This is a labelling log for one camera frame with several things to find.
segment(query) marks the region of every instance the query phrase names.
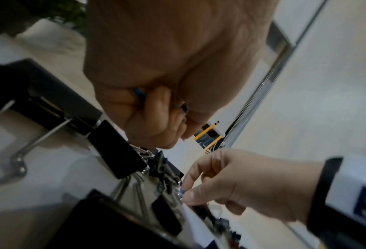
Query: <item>yellow pencil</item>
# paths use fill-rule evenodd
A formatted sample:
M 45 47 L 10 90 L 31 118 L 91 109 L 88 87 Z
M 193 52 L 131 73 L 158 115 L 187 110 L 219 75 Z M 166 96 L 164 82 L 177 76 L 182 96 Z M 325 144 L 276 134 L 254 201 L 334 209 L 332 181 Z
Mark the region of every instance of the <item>yellow pencil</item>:
M 216 140 L 214 140 L 213 142 L 211 142 L 211 144 L 209 144 L 206 148 L 204 148 L 203 150 L 206 151 L 208 149 L 210 149 L 213 145 L 215 145 L 218 141 L 221 140 L 221 138 L 224 138 L 224 136 L 219 136 L 218 138 L 216 138 Z
M 213 129 L 220 121 L 217 121 L 216 123 L 212 124 L 211 126 L 209 126 L 208 128 L 206 128 L 206 130 L 204 130 L 203 132 L 201 132 L 198 136 L 196 136 L 194 138 L 194 140 L 197 140 L 198 138 L 200 138 L 201 136 L 203 136 L 204 134 L 206 134 L 206 132 L 208 132 L 209 130 Z

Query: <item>wrist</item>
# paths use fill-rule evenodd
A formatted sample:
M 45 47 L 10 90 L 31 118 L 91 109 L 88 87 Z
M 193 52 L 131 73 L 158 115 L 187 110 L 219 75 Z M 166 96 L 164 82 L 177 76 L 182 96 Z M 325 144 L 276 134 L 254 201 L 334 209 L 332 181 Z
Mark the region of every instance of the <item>wrist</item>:
M 323 163 L 292 162 L 287 175 L 288 205 L 296 220 L 307 224 Z

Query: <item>sleeve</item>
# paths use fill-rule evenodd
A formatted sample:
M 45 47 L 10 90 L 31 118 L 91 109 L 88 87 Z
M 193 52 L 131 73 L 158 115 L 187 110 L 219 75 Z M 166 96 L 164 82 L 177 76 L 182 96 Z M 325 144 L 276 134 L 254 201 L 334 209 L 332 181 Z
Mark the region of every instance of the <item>sleeve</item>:
M 326 161 L 307 228 L 328 249 L 366 249 L 366 153 Z

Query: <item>skin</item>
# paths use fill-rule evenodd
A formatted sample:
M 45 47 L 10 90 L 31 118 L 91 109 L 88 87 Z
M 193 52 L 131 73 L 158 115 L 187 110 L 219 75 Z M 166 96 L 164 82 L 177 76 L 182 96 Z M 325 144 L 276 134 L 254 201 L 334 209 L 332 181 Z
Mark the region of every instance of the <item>skin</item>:
M 322 166 L 217 150 L 191 166 L 182 184 L 187 190 L 183 201 L 193 206 L 215 200 L 236 215 L 249 207 L 268 217 L 306 224 Z M 200 176 L 202 184 L 192 188 Z
M 243 87 L 278 1 L 91 0 L 84 73 L 132 144 L 171 148 Z

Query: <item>floor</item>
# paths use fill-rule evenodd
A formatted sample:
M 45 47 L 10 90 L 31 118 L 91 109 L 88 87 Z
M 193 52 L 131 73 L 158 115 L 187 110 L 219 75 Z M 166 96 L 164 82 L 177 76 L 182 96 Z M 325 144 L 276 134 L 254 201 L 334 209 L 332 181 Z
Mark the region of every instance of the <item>floor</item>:
M 233 147 L 312 161 L 366 150 L 366 0 L 328 1 Z

